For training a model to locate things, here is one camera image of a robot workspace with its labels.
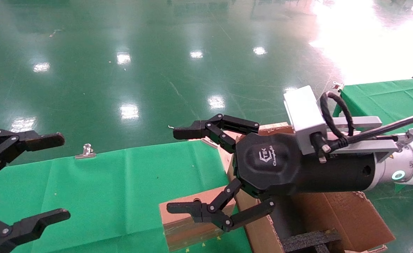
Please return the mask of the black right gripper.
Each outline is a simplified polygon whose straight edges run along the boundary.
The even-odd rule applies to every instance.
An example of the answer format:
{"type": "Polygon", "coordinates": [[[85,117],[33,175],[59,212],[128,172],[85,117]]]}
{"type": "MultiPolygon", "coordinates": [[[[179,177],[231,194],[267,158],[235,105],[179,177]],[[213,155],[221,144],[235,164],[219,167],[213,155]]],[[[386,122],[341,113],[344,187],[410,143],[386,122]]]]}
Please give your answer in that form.
{"type": "Polygon", "coordinates": [[[177,140],[208,137],[230,154],[234,152],[237,179],[210,203],[200,201],[168,203],[171,214],[189,214],[195,223],[213,223],[230,232],[269,215],[275,208],[272,198],[226,215],[223,208],[242,189],[252,197],[367,190],[375,176],[373,154],[333,154],[320,163],[314,154],[303,155],[293,134],[260,136],[259,123],[217,114],[197,120],[189,127],[173,128],[177,140]],[[236,144],[224,131],[245,135],[236,144]]]}

